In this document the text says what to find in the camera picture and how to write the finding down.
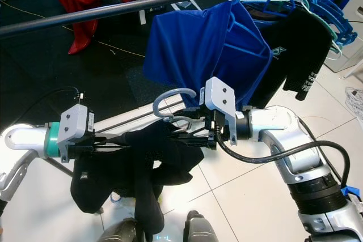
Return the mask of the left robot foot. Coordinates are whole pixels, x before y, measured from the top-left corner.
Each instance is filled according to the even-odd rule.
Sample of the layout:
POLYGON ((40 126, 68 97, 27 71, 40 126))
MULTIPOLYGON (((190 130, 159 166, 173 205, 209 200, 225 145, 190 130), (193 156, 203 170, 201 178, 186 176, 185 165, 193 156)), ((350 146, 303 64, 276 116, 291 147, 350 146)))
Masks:
POLYGON ((137 221, 126 218, 107 227, 96 242, 146 242, 146 239, 137 221))

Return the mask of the blue shirt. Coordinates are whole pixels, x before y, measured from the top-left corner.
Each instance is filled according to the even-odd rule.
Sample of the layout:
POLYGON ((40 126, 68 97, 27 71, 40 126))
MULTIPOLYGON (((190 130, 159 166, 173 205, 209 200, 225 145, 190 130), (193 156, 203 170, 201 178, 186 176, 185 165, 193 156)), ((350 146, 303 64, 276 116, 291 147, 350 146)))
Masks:
POLYGON ((252 99, 272 52, 241 3, 170 11, 154 17, 143 73, 176 88, 199 90, 218 77, 234 90, 235 105, 252 99))

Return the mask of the black floor mat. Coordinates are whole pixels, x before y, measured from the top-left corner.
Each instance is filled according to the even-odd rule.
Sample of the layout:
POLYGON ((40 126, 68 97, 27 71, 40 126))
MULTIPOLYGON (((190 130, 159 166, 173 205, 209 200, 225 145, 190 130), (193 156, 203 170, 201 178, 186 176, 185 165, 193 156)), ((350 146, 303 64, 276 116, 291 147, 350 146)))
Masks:
MULTIPOLYGON (((2 26, 65 14, 59 0, 7 0, 1 6, 2 26)), ((83 92, 84 105, 98 122, 147 107, 158 95, 176 88, 153 81, 143 73, 151 22, 140 24, 138 12, 99 19, 86 49, 68 54, 74 34, 70 25, 1 39, 0 128, 16 123, 43 125, 55 122, 75 104, 75 90, 83 92), (45 94, 60 89, 56 94, 45 94)), ((295 92, 278 90, 268 105, 283 105, 298 113, 316 137, 330 134, 353 115, 325 87, 334 79, 322 69, 306 100, 295 92)))

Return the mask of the black metal clothes rack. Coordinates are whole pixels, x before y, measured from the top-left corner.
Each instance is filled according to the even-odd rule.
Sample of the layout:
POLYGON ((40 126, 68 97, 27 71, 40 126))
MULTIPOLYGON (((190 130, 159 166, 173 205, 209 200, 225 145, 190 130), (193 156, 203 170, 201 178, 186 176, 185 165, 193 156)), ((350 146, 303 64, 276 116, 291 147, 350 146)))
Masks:
POLYGON ((102 6, 100 8, 78 11, 69 14, 51 16, 33 21, 12 24, 0 28, 0 38, 5 39, 16 35, 26 34, 28 32, 39 31, 51 27, 65 26, 68 24, 82 23, 94 19, 119 16, 122 14, 142 11, 154 6, 178 3, 181 1, 191 0, 139 0, 130 3, 121 3, 116 5, 102 6))

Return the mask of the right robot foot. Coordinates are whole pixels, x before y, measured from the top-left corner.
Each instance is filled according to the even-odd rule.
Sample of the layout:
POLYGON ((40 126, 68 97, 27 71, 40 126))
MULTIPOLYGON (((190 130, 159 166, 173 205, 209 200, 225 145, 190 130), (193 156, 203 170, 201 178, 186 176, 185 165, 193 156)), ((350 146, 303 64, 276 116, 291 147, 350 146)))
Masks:
POLYGON ((210 222, 196 210, 187 214, 184 226, 183 242, 218 242, 210 222))

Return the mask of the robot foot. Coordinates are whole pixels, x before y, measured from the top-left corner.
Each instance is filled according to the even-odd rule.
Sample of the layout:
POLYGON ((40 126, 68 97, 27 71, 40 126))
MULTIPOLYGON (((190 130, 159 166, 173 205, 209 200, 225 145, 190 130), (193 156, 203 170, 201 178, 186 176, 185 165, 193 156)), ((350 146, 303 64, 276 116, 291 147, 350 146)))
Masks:
POLYGON ((218 242, 210 222, 196 210, 187 214, 184 226, 183 242, 218 242))
POLYGON ((137 221, 126 218, 107 227, 96 242, 146 242, 146 239, 137 221))

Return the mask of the grey plastic hanger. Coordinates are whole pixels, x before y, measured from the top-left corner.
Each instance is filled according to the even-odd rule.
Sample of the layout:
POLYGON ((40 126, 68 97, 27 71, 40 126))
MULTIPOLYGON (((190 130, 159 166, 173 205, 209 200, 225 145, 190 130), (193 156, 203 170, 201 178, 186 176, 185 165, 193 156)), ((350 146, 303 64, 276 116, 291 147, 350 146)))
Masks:
POLYGON ((159 104, 161 100, 165 100, 167 97, 171 97, 172 95, 177 95, 177 94, 189 95, 192 99, 194 99, 197 96, 197 92, 186 87, 179 87, 173 90, 166 91, 163 94, 156 97, 156 99, 152 103, 153 115, 161 118, 161 120, 165 122, 170 122, 170 123, 184 121, 187 123, 186 128, 179 129, 178 131, 189 130, 192 127, 192 123, 194 122, 192 118, 182 117, 182 116, 176 117, 171 113, 162 113, 160 111, 159 104))

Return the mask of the black garment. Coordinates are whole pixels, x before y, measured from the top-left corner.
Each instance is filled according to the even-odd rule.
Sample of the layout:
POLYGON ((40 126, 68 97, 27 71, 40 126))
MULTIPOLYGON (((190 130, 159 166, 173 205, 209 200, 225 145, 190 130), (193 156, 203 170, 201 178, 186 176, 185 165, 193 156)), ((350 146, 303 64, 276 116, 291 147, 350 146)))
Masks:
POLYGON ((96 213, 112 191, 136 200, 134 216, 147 240, 163 231, 158 197, 163 186, 192 180, 191 170, 204 158, 201 148, 170 138, 177 127, 158 121, 109 139, 124 148, 75 159, 70 192, 83 213, 96 213))

